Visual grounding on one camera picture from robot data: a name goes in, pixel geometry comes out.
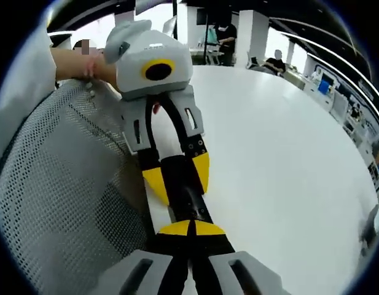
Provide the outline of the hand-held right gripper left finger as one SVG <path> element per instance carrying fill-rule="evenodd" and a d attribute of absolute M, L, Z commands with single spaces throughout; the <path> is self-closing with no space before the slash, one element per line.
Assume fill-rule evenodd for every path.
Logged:
<path fill-rule="evenodd" d="M 145 250 L 135 250 L 101 274 L 96 294 L 182 294 L 191 223 L 185 220 L 162 227 Z"/>

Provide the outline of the person's left hand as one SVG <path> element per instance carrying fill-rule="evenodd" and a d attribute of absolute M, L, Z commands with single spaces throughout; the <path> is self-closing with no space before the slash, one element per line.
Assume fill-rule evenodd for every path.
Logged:
<path fill-rule="evenodd" d="M 87 79 L 98 79 L 110 84 L 115 90 L 117 86 L 116 68 L 114 64 L 106 63 L 103 53 L 85 56 L 83 76 Z"/>

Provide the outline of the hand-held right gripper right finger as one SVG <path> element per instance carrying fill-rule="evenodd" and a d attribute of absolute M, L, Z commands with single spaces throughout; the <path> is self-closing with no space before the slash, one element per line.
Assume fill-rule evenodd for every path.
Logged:
<path fill-rule="evenodd" d="M 288 294 L 280 275 L 246 251 L 235 251 L 215 224 L 195 220 L 193 274 L 207 294 Z"/>

